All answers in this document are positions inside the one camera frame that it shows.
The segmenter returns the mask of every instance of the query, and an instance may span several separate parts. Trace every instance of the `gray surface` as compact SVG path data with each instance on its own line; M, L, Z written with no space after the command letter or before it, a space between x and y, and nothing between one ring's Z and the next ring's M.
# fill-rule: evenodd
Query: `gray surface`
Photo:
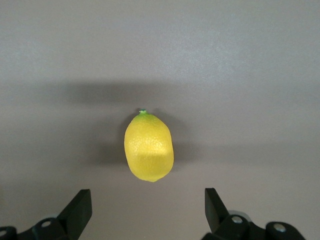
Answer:
M80 239L200 239L204 188L261 227L319 238L319 1L0 2L0 226L25 230L90 188ZM172 172L126 165L146 108Z

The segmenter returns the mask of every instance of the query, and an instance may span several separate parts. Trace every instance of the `screw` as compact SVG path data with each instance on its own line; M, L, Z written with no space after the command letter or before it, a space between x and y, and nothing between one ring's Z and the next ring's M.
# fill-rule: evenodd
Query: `screw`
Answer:
M48 227L50 224L51 224L51 221L50 221L50 220L47 220L47 221L44 221L44 222L41 224L41 227L45 228L45 227Z
M231 219L235 224L242 224L243 223L242 218L239 216L233 216Z
M0 230L0 237L4 236L7 234L6 230Z
M275 228L275 230L281 232L281 233L284 233L285 231L287 231L287 229L285 228L285 226L283 226L282 224L280 223L276 223L273 225L273 227Z

